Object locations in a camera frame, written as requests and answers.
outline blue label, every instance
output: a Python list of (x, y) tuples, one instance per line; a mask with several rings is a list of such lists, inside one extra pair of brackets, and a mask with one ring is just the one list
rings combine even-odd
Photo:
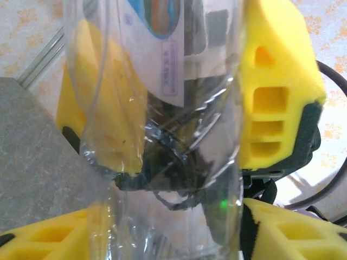
[(181, 13), (181, 0), (128, 0), (148, 31), (159, 39), (175, 31)]

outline plastic wrapper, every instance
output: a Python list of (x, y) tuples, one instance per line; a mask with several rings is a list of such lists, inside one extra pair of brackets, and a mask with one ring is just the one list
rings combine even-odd
[(237, 0), (66, 0), (91, 259), (237, 259)]

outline dark wire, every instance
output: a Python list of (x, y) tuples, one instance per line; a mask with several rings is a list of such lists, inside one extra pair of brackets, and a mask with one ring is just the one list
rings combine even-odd
[[(328, 78), (330, 78), (343, 91), (343, 93), (347, 97), (347, 80), (343, 78), (338, 72), (336, 72), (329, 66), (325, 65), (324, 63), (317, 61), (317, 64), (318, 64), (320, 72), (326, 75)], [(324, 199), (338, 187), (338, 185), (342, 182), (346, 174), (347, 174), (347, 158), (345, 159), (345, 162), (343, 162), (340, 170), (336, 173), (335, 177), (321, 191), (317, 192), (315, 195), (307, 199), (304, 199), (302, 201), (299, 201), (290, 205), (286, 205), (285, 208), (288, 210), (297, 210), (303, 207), (310, 206)]]

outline gray surface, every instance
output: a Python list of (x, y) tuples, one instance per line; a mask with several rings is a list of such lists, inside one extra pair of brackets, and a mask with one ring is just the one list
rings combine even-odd
[(90, 170), (30, 93), (0, 78), (0, 232), (86, 207)]

